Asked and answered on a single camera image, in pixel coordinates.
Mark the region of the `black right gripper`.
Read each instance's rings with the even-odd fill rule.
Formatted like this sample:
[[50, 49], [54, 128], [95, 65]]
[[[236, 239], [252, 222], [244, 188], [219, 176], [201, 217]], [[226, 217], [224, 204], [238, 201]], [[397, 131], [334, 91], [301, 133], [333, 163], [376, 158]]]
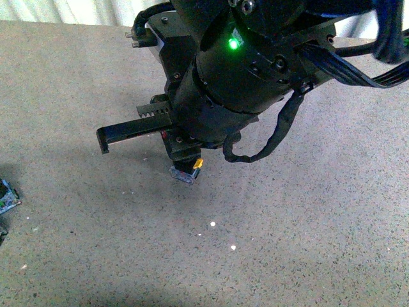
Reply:
[[[288, 92], [288, 68], [282, 57], [268, 61], [244, 51], [160, 52], [168, 78], [165, 92], [138, 107], [141, 118], [101, 127], [96, 131], [103, 154], [109, 145], [145, 134], [179, 128], [196, 147], [220, 148]], [[201, 168], [201, 152], [173, 166], [193, 175]]]

